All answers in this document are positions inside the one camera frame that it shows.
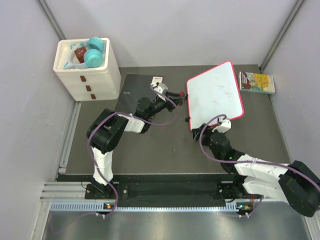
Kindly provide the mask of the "pink framed whiteboard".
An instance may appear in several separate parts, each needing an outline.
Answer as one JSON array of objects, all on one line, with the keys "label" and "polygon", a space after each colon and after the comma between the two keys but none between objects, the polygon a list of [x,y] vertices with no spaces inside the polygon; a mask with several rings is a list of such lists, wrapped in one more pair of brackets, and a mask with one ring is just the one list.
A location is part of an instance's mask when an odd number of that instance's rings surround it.
[{"label": "pink framed whiteboard", "polygon": [[225,61],[186,82],[189,128],[199,128],[218,115],[241,118],[244,106],[231,61]]}]

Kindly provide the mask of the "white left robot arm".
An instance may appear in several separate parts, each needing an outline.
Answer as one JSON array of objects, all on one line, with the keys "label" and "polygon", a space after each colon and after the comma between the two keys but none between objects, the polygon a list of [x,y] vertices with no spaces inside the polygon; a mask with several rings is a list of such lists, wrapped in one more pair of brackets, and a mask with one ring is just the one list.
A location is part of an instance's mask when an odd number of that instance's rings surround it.
[{"label": "white left robot arm", "polygon": [[108,108],[89,127],[86,133],[94,157],[94,174],[91,183],[102,198],[109,198],[114,187],[109,183],[113,179],[112,156],[124,132],[146,133],[152,125],[152,118],[162,110],[172,112],[184,104],[188,95],[185,92],[166,92],[165,97],[158,95],[151,101],[142,97],[137,101],[134,114],[114,112]]}]

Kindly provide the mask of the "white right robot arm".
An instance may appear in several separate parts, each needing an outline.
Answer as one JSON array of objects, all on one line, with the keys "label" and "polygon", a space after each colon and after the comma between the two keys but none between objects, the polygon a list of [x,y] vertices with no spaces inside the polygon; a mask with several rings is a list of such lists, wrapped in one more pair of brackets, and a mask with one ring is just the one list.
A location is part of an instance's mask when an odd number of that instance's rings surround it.
[{"label": "white right robot arm", "polygon": [[320,179],[303,162],[284,164],[254,158],[234,149],[219,126],[202,124],[191,132],[200,148],[209,148],[213,161],[235,175],[231,188],[237,197],[259,195],[275,199],[309,218],[320,209]]}]

